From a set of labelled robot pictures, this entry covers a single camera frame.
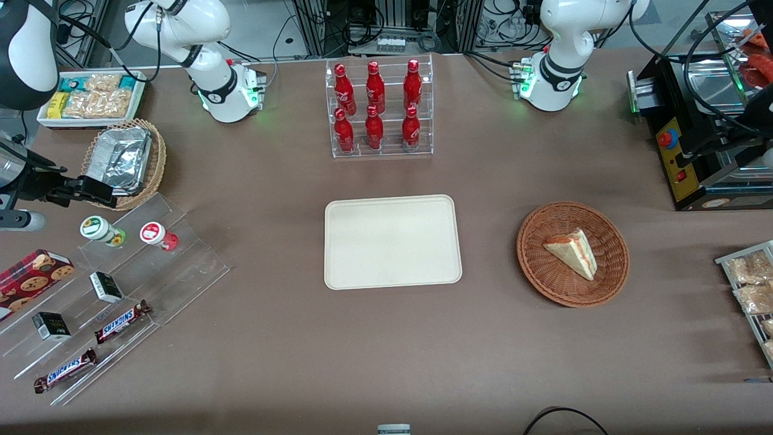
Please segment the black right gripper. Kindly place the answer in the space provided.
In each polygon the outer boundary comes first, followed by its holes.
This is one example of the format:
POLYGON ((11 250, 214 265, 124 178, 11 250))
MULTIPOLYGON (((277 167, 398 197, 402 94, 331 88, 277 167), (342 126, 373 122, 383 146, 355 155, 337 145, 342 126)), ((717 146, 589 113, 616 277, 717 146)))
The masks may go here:
POLYGON ((41 201, 68 207, 71 201, 86 201, 95 207, 116 209, 118 197, 113 188, 90 176, 79 176, 79 191, 72 179, 63 176, 66 169, 55 168, 54 162, 29 151, 19 176, 11 182, 11 204, 17 201, 41 201))

